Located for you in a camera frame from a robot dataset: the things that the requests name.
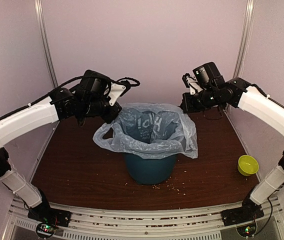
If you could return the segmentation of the translucent grey plastic bag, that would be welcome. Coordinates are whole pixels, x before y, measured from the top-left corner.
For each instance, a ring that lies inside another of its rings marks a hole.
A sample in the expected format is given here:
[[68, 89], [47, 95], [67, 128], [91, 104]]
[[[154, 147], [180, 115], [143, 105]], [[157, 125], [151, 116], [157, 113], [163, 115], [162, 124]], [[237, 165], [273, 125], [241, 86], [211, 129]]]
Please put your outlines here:
[[102, 149], [160, 160], [182, 154], [198, 157], [197, 129], [183, 110], [167, 103], [126, 103], [92, 140]]

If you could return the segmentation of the teal plastic trash bin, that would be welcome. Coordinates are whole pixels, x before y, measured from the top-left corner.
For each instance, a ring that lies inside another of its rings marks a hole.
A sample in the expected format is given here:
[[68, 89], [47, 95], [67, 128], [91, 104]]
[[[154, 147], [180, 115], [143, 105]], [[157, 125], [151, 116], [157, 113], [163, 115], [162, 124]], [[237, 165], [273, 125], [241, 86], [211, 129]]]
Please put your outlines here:
[[155, 185], [169, 178], [176, 163], [181, 127], [180, 110], [167, 103], [134, 103], [123, 111], [121, 127], [132, 139], [125, 165], [139, 185]]

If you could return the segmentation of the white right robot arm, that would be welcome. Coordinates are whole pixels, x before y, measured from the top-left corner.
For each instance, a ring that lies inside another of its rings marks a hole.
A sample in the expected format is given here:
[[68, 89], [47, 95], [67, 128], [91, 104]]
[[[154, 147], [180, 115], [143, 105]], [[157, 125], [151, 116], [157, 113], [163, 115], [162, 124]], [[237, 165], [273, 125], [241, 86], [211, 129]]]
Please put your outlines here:
[[[250, 114], [272, 129], [283, 139], [284, 147], [284, 107], [271, 99], [256, 84], [242, 78], [224, 81], [221, 76], [210, 80], [200, 80], [188, 74], [182, 78], [188, 92], [182, 95], [181, 108], [186, 113], [224, 108], [229, 105], [247, 115]], [[284, 188], [284, 149], [278, 162], [265, 174], [264, 178], [248, 193], [238, 210], [241, 220], [250, 220], [258, 206], [267, 198]]]

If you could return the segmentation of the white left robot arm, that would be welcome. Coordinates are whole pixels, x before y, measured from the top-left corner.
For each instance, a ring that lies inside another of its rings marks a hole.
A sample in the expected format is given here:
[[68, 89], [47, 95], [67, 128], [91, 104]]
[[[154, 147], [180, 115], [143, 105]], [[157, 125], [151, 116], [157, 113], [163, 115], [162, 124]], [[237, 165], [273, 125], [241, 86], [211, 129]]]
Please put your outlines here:
[[80, 126], [90, 117], [101, 117], [110, 123], [121, 111], [117, 100], [127, 89], [118, 83], [90, 87], [78, 84], [71, 89], [59, 87], [0, 117], [0, 182], [20, 197], [43, 222], [51, 221], [54, 211], [45, 194], [10, 165], [5, 145], [35, 129], [70, 117], [75, 117]]

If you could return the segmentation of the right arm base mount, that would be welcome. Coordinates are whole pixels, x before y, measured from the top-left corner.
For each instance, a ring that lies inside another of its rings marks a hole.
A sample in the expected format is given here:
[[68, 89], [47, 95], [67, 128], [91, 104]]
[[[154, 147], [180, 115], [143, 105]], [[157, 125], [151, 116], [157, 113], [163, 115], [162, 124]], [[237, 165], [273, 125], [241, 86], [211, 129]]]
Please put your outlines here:
[[267, 202], [270, 205], [270, 213], [262, 227], [258, 227], [257, 223], [257, 219], [265, 216], [262, 206], [256, 205], [250, 199], [244, 200], [241, 207], [223, 210], [220, 213], [223, 225], [235, 225], [237, 233], [246, 240], [256, 237], [265, 229], [273, 215], [274, 207], [270, 197], [267, 198]]

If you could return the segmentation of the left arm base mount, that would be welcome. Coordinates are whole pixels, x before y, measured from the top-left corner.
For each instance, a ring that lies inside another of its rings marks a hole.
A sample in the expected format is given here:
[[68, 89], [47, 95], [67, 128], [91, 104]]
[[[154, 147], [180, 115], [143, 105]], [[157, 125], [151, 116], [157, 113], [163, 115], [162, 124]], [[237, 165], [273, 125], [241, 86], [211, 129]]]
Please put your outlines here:
[[59, 227], [68, 227], [72, 213], [68, 210], [52, 208], [44, 192], [39, 190], [42, 202], [36, 207], [30, 207], [24, 200], [24, 208], [28, 210], [27, 217], [39, 221], [35, 228], [36, 235], [41, 240], [51, 238]]

